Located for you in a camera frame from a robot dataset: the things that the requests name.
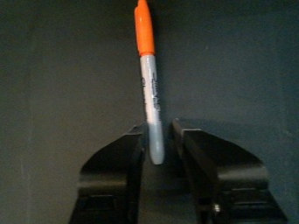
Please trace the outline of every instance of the marker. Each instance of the marker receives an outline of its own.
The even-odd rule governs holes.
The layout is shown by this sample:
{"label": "marker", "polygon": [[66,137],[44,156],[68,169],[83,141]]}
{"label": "marker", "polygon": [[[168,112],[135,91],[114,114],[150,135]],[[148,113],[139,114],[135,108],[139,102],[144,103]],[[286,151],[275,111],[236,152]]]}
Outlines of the marker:
{"label": "marker", "polygon": [[152,19],[146,0],[139,0],[135,8],[135,33],[144,84],[144,109],[150,132],[150,155],[154,164],[159,165],[164,161],[164,137],[156,87],[155,37]]}

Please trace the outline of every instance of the dark gray backdrop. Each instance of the dark gray backdrop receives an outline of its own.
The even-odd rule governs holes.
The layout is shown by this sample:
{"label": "dark gray backdrop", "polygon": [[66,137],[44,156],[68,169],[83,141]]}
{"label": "dark gray backdrop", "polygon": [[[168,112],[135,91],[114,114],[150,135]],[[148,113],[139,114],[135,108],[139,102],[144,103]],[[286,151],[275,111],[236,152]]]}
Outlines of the dark gray backdrop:
{"label": "dark gray backdrop", "polygon": [[[168,137],[175,117],[264,161],[299,220],[296,1],[148,1],[166,164],[146,163],[140,223],[195,223]],[[68,223],[80,167],[144,120],[136,1],[0,3],[0,223]]]}

